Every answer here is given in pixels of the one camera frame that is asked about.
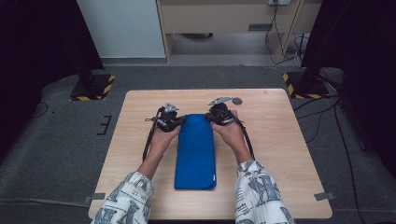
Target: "person's left hand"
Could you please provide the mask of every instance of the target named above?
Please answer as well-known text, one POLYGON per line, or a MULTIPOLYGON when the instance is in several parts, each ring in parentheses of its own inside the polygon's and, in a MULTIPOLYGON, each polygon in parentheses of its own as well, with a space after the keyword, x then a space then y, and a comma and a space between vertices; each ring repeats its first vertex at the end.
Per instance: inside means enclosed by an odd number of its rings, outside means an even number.
POLYGON ((164 153, 169 147, 172 139, 180 132, 180 126, 177 126, 172 132, 165 133, 163 130, 157 128, 152 135, 149 150, 156 150, 156 152, 164 153))

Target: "blue pad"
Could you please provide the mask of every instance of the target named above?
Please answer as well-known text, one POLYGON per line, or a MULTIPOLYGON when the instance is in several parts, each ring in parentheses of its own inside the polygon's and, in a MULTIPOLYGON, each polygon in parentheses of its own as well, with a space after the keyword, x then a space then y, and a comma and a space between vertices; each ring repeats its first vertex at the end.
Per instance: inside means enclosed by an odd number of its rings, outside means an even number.
POLYGON ((204 114, 190 114, 178 135, 175 189, 213 189, 216 186, 213 130, 204 114))

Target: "patterned sleeve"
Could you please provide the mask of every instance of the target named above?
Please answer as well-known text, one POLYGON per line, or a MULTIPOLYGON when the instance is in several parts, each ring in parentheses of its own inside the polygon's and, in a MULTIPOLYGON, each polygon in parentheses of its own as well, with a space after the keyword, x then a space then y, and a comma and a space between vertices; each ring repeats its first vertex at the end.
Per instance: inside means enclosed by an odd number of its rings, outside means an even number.
POLYGON ((145 175, 128 174, 107 197, 92 224, 147 223, 153 192, 154 187, 145 175))
POLYGON ((275 180, 258 161, 238 166, 235 183, 235 223, 295 224, 280 197, 275 180))

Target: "wooden table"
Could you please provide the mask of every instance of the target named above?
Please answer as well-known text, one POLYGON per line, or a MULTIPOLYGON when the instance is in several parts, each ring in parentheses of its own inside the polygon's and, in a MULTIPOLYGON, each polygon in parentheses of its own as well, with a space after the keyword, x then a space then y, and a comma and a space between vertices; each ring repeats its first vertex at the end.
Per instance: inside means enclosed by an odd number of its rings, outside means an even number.
MULTIPOLYGON (((328 218, 327 200, 318 173, 306 147, 288 95, 280 89, 129 91, 107 152, 95 193, 108 194, 137 169, 158 108, 170 102, 178 115, 206 113, 208 102, 220 96, 239 97, 241 105, 226 102, 245 122, 257 161, 274 176, 286 206, 294 218, 328 218)), ((177 156, 175 138, 153 178, 150 219, 234 219, 236 161, 232 151, 215 133, 218 184, 214 190, 174 190, 177 156)), ((93 218, 104 200, 93 200, 93 218)))

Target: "power outlet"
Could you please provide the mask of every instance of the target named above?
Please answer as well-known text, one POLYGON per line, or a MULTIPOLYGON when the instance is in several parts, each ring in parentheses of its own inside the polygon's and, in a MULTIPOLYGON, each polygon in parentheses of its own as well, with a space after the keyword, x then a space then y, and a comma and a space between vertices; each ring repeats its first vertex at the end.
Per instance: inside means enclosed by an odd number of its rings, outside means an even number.
POLYGON ((290 0, 268 0, 268 5, 274 6, 275 2, 278 6, 290 5, 290 0))

